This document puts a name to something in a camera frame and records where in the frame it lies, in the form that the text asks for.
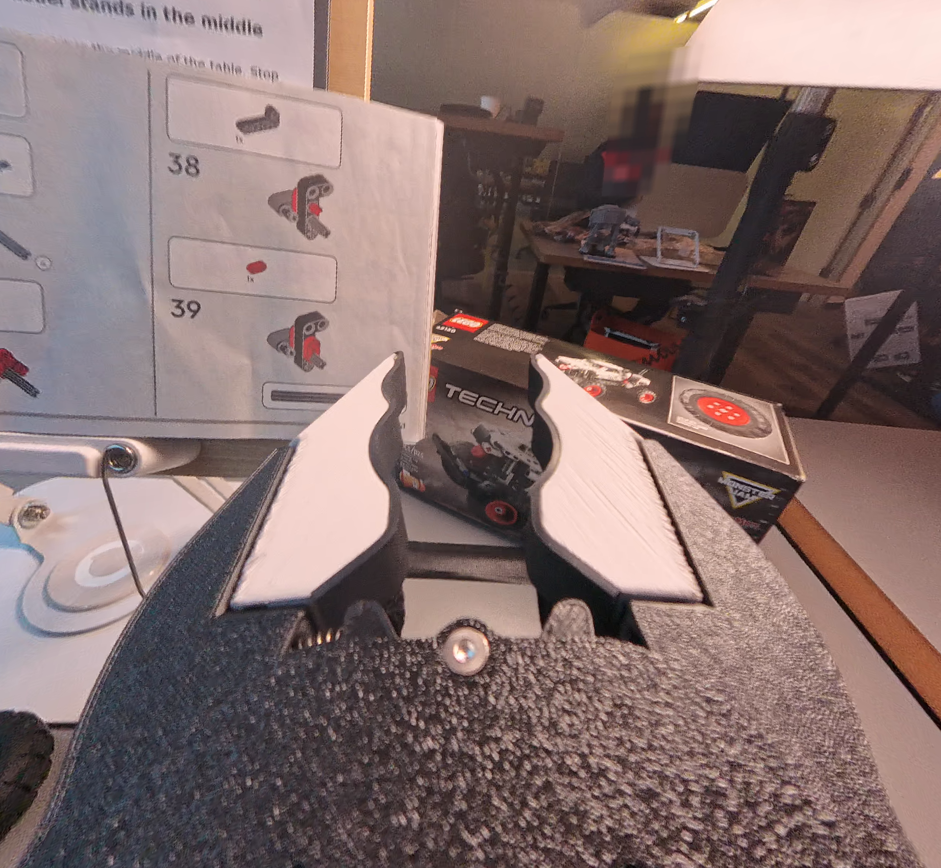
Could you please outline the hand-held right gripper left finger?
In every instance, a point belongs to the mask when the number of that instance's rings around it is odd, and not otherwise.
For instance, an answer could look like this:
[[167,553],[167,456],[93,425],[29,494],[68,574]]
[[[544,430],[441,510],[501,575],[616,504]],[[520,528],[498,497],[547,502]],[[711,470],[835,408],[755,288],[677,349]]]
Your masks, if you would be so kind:
[[292,441],[230,608],[322,598],[394,536],[405,405],[404,355],[394,352]]

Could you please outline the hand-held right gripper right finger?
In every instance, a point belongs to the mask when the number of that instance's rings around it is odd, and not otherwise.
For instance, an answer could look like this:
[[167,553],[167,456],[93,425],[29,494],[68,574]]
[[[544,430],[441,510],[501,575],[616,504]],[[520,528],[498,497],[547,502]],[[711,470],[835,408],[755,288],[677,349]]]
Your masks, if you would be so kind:
[[703,603],[639,435],[545,355],[529,371],[536,537],[605,594]]

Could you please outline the white instruction booklet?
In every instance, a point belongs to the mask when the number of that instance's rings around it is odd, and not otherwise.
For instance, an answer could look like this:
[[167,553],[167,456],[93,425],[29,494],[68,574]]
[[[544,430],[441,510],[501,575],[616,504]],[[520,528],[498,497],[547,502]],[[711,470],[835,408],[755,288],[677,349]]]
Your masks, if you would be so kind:
[[394,352],[423,428],[443,126],[2,33],[2,429],[289,439]]

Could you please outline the grey desk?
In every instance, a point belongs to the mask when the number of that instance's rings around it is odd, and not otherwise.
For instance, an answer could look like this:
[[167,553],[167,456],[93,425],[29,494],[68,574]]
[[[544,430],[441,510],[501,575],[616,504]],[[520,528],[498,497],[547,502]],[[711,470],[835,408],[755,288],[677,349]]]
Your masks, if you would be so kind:
[[[442,509],[426,505],[414,496],[403,499],[407,535],[414,542],[467,543],[488,546],[506,545],[492,533],[475,528]],[[885,784],[891,805],[900,824],[917,850],[924,866],[940,867],[940,733],[916,698],[898,679],[895,672],[866,639],[853,619],[828,592],[795,549],[774,529],[759,545],[768,560],[781,574],[817,628],[835,664],[862,723],[872,755]],[[38,642],[40,635],[30,639],[26,632],[14,635],[13,607],[32,568],[27,564],[32,557],[20,545],[12,528],[2,525],[2,710],[24,708],[35,711],[75,711],[78,697],[88,697],[92,673],[100,671],[105,646],[113,644],[115,634],[100,631],[85,635],[86,645],[69,647],[77,658],[56,659],[58,666],[41,664],[41,659],[26,657],[29,642]],[[414,602],[417,614],[406,618],[409,634],[419,629],[430,629],[433,617],[444,616],[434,609],[431,589],[437,585],[441,591],[444,581],[415,581],[412,589],[424,585],[413,596],[406,592],[406,604]],[[53,692],[58,686],[58,704],[50,699],[45,705],[36,704],[32,697],[39,695],[39,673],[50,671]],[[72,722],[52,727],[55,734],[53,763],[50,774],[35,803],[2,841],[2,866],[19,866],[28,850],[36,827],[48,801],[61,768],[64,754],[72,736]]]

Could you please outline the toy truck cardboard box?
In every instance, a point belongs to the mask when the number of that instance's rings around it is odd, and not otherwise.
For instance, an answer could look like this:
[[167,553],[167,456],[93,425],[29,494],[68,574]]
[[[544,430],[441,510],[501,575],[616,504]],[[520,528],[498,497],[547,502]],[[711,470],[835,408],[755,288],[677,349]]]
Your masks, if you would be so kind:
[[779,404],[455,312],[432,326],[425,433],[398,471],[406,493],[521,538],[542,473],[528,399],[537,354],[665,448],[754,541],[805,480]]

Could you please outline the orange crate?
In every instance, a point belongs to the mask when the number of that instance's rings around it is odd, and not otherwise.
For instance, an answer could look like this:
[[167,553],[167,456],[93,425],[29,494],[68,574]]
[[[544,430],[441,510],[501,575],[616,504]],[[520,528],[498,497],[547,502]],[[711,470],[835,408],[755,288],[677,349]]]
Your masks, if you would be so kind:
[[590,321],[583,347],[648,368],[671,371],[683,335],[631,321],[611,309],[598,309]]

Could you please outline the grey table with wooden edge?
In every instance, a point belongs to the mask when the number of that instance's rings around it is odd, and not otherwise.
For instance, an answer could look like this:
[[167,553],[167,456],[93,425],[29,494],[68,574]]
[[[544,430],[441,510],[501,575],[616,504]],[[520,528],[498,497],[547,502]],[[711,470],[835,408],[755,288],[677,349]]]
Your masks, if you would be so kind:
[[938,430],[793,422],[806,482],[779,529],[939,724]]

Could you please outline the wooden table with clutter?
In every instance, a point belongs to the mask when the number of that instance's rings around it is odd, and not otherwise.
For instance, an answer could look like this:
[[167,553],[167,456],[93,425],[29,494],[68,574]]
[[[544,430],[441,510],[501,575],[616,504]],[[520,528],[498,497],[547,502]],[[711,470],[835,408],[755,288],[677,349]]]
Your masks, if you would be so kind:
[[770,290],[789,295],[813,295],[826,298],[845,299],[856,294],[856,282],[829,279],[817,274],[783,267],[778,274],[746,274],[738,264],[703,268],[699,270],[666,266],[661,262],[640,261],[633,266],[625,255],[617,259],[597,258],[580,254],[579,249],[570,243],[553,240],[539,233],[526,220],[520,223],[525,239],[530,242],[536,259],[533,281],[529,291],[525,323],[530,329],[535,328],[544,306],[549,273],[559,268],[567,273],[581,272],[599,274],[604,281],[594,281],[594,289],[606,286],[624,286],[625,284],[670,283],[686,284],[696,287],[711,286],[719,280],[721,286],[735,284],[738,294],[747,289]]

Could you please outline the dark toy walker model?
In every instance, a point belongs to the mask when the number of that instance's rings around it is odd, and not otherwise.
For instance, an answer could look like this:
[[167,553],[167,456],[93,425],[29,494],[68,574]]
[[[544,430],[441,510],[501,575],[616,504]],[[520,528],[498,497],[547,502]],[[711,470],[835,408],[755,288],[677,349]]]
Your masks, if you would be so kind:
[[613,261],[617,258],[621,234],[624,232],[628,239],[635,238],[640,226],[631,209],[617,204],[596,207],[590,212],[588,233],[582,240],[579,255]]

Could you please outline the white booklet stand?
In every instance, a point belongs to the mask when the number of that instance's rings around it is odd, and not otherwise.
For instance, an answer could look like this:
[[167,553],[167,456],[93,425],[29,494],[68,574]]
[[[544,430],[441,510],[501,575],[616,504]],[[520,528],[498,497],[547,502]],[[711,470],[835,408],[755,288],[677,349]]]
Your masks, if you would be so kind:
[[2,709],[78,720],[139,592],[240,486],[166,474],[197,454],[2,432]]

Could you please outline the black light stand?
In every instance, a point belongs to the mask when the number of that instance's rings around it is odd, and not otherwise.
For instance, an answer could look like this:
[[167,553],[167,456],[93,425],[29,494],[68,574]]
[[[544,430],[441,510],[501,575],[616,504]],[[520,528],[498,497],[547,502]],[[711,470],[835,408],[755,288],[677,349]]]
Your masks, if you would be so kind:
[[[836,88],[802,88],[770,138],[749,189],[743,215],[720,266],[751,274],[795,174],[812,171],[836,128],[827,115]],[[676,373],[720,384],[759,311],[760,294],[738,294],[735,284],[709,288],[704,311],[685,339]]]

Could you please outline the black toy tyre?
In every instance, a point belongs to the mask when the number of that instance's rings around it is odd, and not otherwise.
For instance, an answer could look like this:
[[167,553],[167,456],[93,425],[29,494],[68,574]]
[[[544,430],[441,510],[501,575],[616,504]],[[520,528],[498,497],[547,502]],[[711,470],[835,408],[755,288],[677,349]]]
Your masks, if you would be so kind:
[[50,728],[30,712],[1,713],[1,838],[35,801],[52,765]]

